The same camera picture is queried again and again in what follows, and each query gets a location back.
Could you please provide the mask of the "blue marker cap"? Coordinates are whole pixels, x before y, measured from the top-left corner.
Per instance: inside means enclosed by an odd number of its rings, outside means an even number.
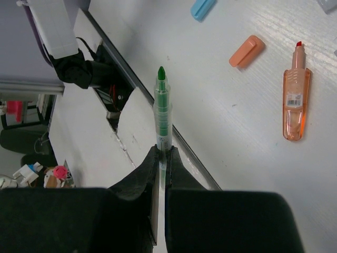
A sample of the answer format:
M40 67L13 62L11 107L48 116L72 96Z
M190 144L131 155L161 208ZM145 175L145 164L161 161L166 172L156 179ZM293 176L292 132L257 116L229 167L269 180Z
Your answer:
M196 0L190 8L192 17L198 22L203 21L216 2L217 0Z

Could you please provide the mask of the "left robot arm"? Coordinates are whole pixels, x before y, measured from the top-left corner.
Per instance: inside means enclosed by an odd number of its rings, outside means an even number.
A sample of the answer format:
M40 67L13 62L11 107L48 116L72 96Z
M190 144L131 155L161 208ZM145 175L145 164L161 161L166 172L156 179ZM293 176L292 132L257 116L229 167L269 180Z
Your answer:
M93 70L85 60L63 1L17 1L28 17L40 52L64 83L87 89Z

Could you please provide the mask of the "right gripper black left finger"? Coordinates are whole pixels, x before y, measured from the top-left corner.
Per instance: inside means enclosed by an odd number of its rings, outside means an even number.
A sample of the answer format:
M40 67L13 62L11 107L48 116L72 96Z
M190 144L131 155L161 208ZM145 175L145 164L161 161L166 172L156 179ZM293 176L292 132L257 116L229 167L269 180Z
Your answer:
M109 188L1 191L1 252L152 252L158 150Z

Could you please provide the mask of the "orange marker cap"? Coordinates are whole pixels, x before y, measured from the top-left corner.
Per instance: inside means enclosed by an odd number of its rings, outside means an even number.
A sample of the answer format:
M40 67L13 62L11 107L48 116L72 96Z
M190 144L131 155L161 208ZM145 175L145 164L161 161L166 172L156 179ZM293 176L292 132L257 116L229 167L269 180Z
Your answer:
M265 43L255 35L249 36L229 59L232 67L247 68L265 49Z

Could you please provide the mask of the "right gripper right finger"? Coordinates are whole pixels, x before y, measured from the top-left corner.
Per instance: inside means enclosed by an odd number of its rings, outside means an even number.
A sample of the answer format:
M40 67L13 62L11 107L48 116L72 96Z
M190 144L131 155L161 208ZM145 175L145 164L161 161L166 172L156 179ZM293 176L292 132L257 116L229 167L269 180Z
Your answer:
M208 190L168 155L165 242L168 252L304 252L292 210L275 192Z

